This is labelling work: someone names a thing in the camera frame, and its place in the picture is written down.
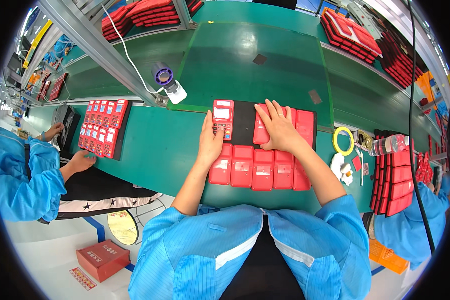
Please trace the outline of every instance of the black pants with star stripe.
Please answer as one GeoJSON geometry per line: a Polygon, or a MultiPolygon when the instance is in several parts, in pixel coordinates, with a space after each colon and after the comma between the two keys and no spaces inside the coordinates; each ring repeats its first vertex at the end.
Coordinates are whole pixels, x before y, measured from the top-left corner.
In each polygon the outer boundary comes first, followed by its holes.
{"type": "MultiPolygon", "coordinates": [[[[72,156],[60,152],[60,166],[72,156]]],[[[65,183],[56,220],[92,217],[150,204],[162,194],[91,167],[76,173],[65,183]]]]}

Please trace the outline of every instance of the person's right hand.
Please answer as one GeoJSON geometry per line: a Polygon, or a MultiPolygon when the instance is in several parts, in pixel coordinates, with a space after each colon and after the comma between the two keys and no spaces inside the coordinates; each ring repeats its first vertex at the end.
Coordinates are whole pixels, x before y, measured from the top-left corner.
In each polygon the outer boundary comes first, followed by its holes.
{"type": "Polygon", "coordinates": [[[265,99],[265,104],[267,105],[270,117],[265,113],[265,111],[257,104],[255,104],[255,109],[260,115],[265,128],[270,135],[270,141],[260,145],[263,150],[281,150],[290,152],[293,154],[294,147],[300,144],[300,140],[303,138],[297,132],[292,124],[292,112],[289,106],[286,106],[286,117],[284,116],[282,107],[277,101],[270,102],[270,100],[265,99]]]}
{"type": "Polygon", "coordinates": [[[89,169],[97,162],[97,157],[85,157],[88,155],[87,150],[81,150],[73,155],[72,159],[67,165],[70,165],[73,173],[83,172],[89,169]]]}

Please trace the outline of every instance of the orange plastic crate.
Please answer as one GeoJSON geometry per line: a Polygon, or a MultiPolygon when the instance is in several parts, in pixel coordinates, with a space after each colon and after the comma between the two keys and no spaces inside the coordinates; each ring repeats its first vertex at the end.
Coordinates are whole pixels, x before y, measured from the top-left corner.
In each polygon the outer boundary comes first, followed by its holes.
{"type": "Polygon", "coordinates": [[[370,259],[385,268],[402,275],[408,268],[409,261],[399,257],[392,249],[386,248],[376,239],[369,239],[370,259]]]}

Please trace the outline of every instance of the white cable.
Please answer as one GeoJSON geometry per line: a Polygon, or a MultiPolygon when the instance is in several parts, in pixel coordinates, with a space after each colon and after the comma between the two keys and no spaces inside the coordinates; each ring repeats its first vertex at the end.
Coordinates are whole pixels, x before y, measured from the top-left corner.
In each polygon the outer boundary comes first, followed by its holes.
{"type": "Polygon", "coordinates": [[[129,56],[129,52],[127,51],[127,46],[125,45],[125,41],[123,40],[122,35],[120,34],[120,32],[119,32],[119,31],[117,30],[117,28],[115,27],[115,23],[113,22],[112,17],[110,17],[110,15],[108,14],[107,9],[105,8],[105,6],[104,6],[103,4],[102,4],[102,8],[103,8],[103,10],[105,11],[106,15],[108,16],[108,18],[110,19],[110,22],[112,22],[112,26],[113,26],[113,29],[115,29],[116,34],[118,34],[118,37],[122,40],[123,48],[125,49],[126,58],[128,58],[128,61],[130,61],[130,63],[132,64],[133,68],[135,68],[135,71],[137,72],[138,76],[140,77],[141,83],[143,83],[143,86],[145,87],[145,89],[147,90],[147,92],[149,92],[150,94],[158,94],[158,93],[160,93],[161,91],[163,91],[163,90],[165,89],[165,87],[162,87],[161,89],[159,89],[159,90],[156,91],[156,92],[150,92],[150,91],[148,90],[147,85],[145,84],[144,79],[143,79],[142,76],[140,75],[140,72],[138,72],[137,67],[136,67],[135,64],[132,62],[132,59],[131,59],[130,56],[129,56]]]}

